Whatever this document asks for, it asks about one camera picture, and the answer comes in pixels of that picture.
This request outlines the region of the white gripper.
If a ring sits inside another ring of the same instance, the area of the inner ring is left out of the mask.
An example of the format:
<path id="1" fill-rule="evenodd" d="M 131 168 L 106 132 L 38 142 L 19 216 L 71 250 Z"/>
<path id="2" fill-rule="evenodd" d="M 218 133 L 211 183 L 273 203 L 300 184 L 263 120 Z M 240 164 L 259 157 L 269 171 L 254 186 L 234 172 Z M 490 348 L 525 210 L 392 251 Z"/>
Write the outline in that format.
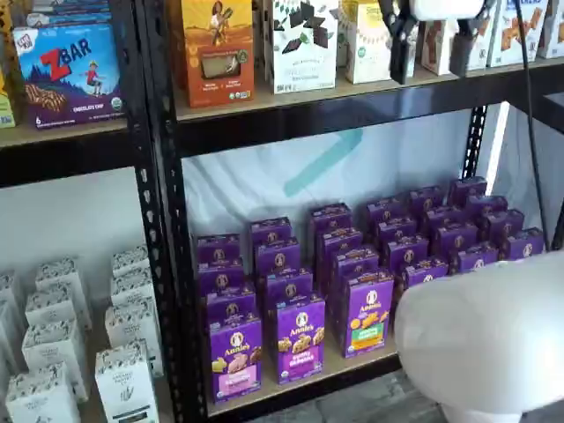
<path id="1" fill-rule="evenodd" d="M 457 19 L 449 71 L 464 78 L 468 71 L 486 67 L 493 35 L 496 2 L 493 0 L 379 0 L 382 19 L 391 37 L 390 76 L 403 85 L 407 78 L 409 36 L 419 21 Z"/>

